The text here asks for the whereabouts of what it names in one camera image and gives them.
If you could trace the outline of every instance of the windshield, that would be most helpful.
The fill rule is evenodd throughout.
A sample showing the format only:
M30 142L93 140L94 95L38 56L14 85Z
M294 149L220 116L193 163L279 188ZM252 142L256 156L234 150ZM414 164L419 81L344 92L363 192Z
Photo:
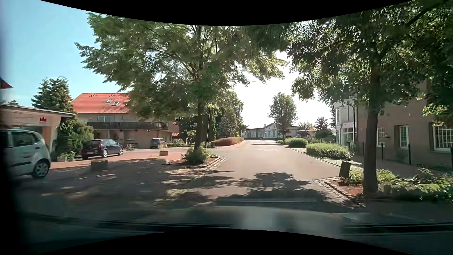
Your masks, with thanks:
M196 25L9 1L0 82L15 93L0 110L20 136L3 169L17 207L48 219L27 237L97 238L116 221L343 239L346 225L453 222L453 0L384 5L261 25L190 12L211 24ZM372 244L449 244L403 231L423 232Z

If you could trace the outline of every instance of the white window frame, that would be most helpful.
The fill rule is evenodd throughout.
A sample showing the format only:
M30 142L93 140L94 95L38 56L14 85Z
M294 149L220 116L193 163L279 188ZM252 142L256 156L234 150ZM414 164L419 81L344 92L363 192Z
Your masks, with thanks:
M99 117L104 117L104 120L103 121L99 120ZM97 116L97 121L98 122L106 122L106 117L111 117L113 120L115 120L115 118L113 118L113 116Z
M402 128L406 129L406 146L401 145L401 130ZM409 126L408 125L403 125L398 127L398 133L400 136L400 148L401 149L408 149L409 148Z
M449 147L437 147L436 146L436 128L441 128L441 130L449 130L450 131L450 143L453 146L453 128L446 128L445 126L435 126L433 125L433 147L434 151L436 152L450 152Z
M385 127L378 127L377 128L377 131L376 131L376 142L377 142L377 144L376 144L376 146L379 147L379 148L381 147L381 143L379 142L379 134L380 133L382 134L382 140L383 140L382 143L383 143L383 147L385 148L386 147L386 142L384 140L384 138L386 137L386 128Z

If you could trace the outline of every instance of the blue sky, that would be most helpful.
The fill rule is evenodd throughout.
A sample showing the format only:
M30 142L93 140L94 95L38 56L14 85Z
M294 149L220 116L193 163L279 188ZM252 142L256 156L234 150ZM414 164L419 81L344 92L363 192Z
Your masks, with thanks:
M71 96L83 92L117 92L114 83L103 83L102 75L84 69L82 58L74 45L94 45L95 37L87 23L87 11L42 2L39 0L6 0L1 6L2 78L14 89L2 97L15 99L20 105L31 106L39 83L46 77L64 76L69 80ZM244 121L250 128L270 124L267 117L272 97L278 92L291 93L291 84L297 77L285 69L284 80L272 79L266 84L251 82L247 87L238 85L235 91L244 102ZM317 117L330 117L329 107L310 100L298 105L299 120L314 122Z

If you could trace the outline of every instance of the tree trunk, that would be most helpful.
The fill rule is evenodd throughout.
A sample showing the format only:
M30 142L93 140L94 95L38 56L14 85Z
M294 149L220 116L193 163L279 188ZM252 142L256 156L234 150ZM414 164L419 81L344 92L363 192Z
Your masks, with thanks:
M368 109L366 119L365 156L363 159L363 193L374 194L377 192L376 177L376 133L377 113Z
M380 91L381 62L376 61L371 68L371 84L369 89L368 114L366 119L365 155L363 159L363 193L377 193L376 177L376 142L377 116L381 107L382 95Z
M198 115L197 115L197 132L195 134L195 141L194 147L195 149L200 148L201 139L202 139L202 132L203 132L203 105L198 103Z

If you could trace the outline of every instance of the dark suv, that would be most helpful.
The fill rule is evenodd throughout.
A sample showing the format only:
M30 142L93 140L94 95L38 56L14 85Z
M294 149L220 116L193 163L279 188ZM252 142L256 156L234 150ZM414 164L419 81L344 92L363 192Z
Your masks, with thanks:
M106 158L111 154L123 155L123 153L123 146L112 139L96 139L86 142L81 154L82 159L88 159L93 156Z

